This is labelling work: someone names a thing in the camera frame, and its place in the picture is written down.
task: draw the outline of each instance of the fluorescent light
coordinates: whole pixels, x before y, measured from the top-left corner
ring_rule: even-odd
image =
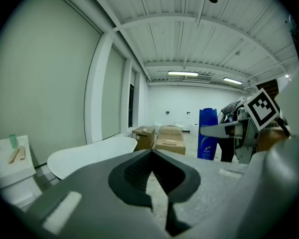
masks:
[[[181,72],[181,71],[169,71],[169,75],[187,75],[187,76],[197,76],[198,73],[194,72]]]
[[[236,83],[236,84],[243,84],[243,83],[242,83],[242,82],[240,82],[240,81],[236,81],[236,80],[229,79],[229,78],[224,78],[223,80],[224,80],[224,81],[227,81],[227,82]]]

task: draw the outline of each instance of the cardboard box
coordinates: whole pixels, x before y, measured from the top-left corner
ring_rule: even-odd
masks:
[[[154,127],[151,126],[140,126],[132,131],[132,138],[138,141],[135,150],[151,149],[154,144]]]
[[[176,126],[161,126],[155,149],[163,149],[185,155],[186,147],[181,128]]]
[[[159,129],[159,134],[167,135],[183,135],[181,128],[177,126],[164,125]]]

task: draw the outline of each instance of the roller blind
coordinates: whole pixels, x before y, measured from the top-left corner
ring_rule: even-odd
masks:
[[[2,32],[0,139],[27,134],[34,166],[85,145],[85,85],[99,39],[64,0],[25,0]]]
[[[121,92],[125,59],[112,47],[102,93],[102,138],[120,133]]]

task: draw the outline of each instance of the ceiling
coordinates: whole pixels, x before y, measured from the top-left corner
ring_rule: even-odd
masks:
[[[252,91],[291,74],[299,61],[288,12],[277,0],[97,0],[148,75],[151,85]],[[199,72],[208,82],[169,78]],[[229,77],[242,85],[224,82]]]

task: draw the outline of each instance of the ceiling beam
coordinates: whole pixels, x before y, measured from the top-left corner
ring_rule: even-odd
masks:
[[[150,22],[162,21],[162,20],[195,23],[196,16],[195,14],[177,13],[177,12],[148,14],[137,18],[128,19],[123,24],[114,27],[113,31],[119,31],[128,27],[136,26],[138,24],[144,24],[144,23],[150,23]]]
[[[201,14],[203,13],[203,10],[204,10],[204,5],[205,5],[205,0],[202,0],[200,3],[199,11],[198,11],[196,22],[195,22],[196,27],[198,27],[198,25],[199,25]]]
[[[274,67],[279,66],[280,64],[284,64],[284,63],[286,63],[286,62],[288,62],[288,61],[290,61],[290,60],[292,60],[292,59],[295,59],[295,58],[298,58],[298,57],[297,57],[297,56],[293,56],[293,57],[291,57],[291,58],[289,58],[289,59],[287,59],[287,60],[285,60],[285,61],[283,61],[283,62],[280,62],[279,64],[275,64],[275,65],[273,65],[273,66],[267,68],[266,70],[264,70],[264,71],[262,71],[262,72],[260,72],[260,73],[257,73],[257,74],[255,74],[255,75],[251,76],[250,78],[259,76],[259,75],[261,75],[261,74],[263,74],[263,73],[266,73],[266,72],[270,71],[271,69],[273,69]]]
[[[193,67],[193,68],[200,68],[200,69],[208,69],[212,71],[217,71],[217,72],[224,72],[224,73],[229,73],[232,75],[237,75],[240,77],[243,77],[244,79],[248,79],[250,75],[235,71],[233,69],[221,67],[221,66],[214,66],[214,65],[207,65],[203,63],[193,63],[193,62],[186,62],[185,64],[183,62],[149,62],[144,64],[145,68],[151,69],[151,68],[156,68],[156,67]],[[256,82],[257,80],[254,78],[250,79],[251,81]]]
[[[149,82],[148,85],[150,86],[184,86],[184,87],[201,87],[206,89],[217,89],[217,90],[226,90],[238,93],[246,93],[245,90],[238,89],[238,88],[231,88],[228,86],[222,86],[218,84],[212,83],[195,83],[195,82]]]
[[[249,35],[248,33],[246,33],[245,31],[235,27],[235,26],[232,26],[231,24],[228,24],[226,22],[223,22],[223,21],[220,21],[220,20],[217,20],[217,19],[213,19],[213,18],[209,18],[209,17],[206,17],[206,16],[202,16],[200,18],[200,22],[205,22],[205,23],[209,23],[209,24],[212,24],[214,26],[217,26],[217,27],[222,27],[226,30],[230,30],[236,34],[239,34],[243,39],[245,39],[246,41],[250,41],[251,43],[253,43],[254,45],[256,45],[258,48],[264,50],[267,55],[272,59],[274,60],[276,63],[280,63],[280,61],[275,57],[274,53],[272,51],[270,51],[265,45],[263,45],[260,41],[258,41],[256,38],[252,37],[251,35]],[[286,72],[286,69],[284,68],[283,65],[279,65],[279,67],[284,71]]]
[[[282,76],[284,76],[284,75],[286,75],[285,72],[283,72],[283,73],[279,73],[279,74],[274,75],[274,76],[272,76],[272,77],[269,77],[269,78],[267,78],[267,79],[265,79],[265,80],[262,80],[262,81],[259,81],[259,82],[255,82],[254,84],[252,84],[252,85],[250,85],[250,86],[244,88],[244,90],[250,89],[250,88],[252,88],[252,87],[255,87],[255,86],[259,85],[259,84],[262,84],[262,83],[265,83],[265,82],[268,82],[268,81],[275,80],[275,79],[280,78],[280,77],[282,77]]]
[[[207,16],[201,16],[200,19],[195,17],[194,14],[190,13],[155,13],[155,14],[149,14],[145,16],[140,16],[137,18],[133,18],[130,20],[127,20],[124,24],[117,25],[117,27],[113,28],[113,31],[118,31],[121,29],[125,29],[131,26],[135,26],[138,24],[143,24],[151,21],[160,21],[160,20],[172,20],[172,21],[187,21],[192,23],[205,23],[205,24],[211,24],[216,27],[222,27],[225,30],[232,31],[235,34],[238,34],[240,37],[242,37],[244,40],[253,43],[258,48],[264,50],[267,55],[274,60],[277,64],[280,63],[278,58],[275,56],[275,54],[269,50],[264,44],[262,44],[260,41],[258,41],[256,38],[252,37],[245,31],[239,29],[238,27],[235,27],[231,24],[228,24],[226,22],[223,22],[221,20],[217,20],[214,18],[210,18]],[[286,72],[286,69],[283,65],[278,65],[284,72]]]
[[[121,26],[119,19],[116,17],[115,13],[112,11],[111,7],[107,4],[107,2],[105,0],[96,0],[96,1],[101,5],[103,10],[108,14],[108,16],[114,22],[114,24],[116,26]],[[141,56],[139,55],[137,49],[133,45],[133,42],[131,41],[131,39],[129,38],[129,36],[127,35],[127,33],[125,32],[124,29],[121,30],[121,34],[122,34],[123,38],[125,39],[125,41],[127,42],[127,44],[130,46],[131,50],[133,51],[136,59],[138,60],[141,68],[143,69],[144,73],[146,74],[146,76],[148,76],[148,73],[147,73],[144,63],[141,59]]]
[[[113,32],[113,21],[104,13],[102,7],[95,3],[95,0],[64,0],[80,15],[82,15],[97,31],[100,33]],[[116,38],[113,45],[126,58],[131,58],[133,68],[137,72],[143,73],[144,70],[138,62],[135,54],[126,44],[126,40],[122,35],[115,34]]]

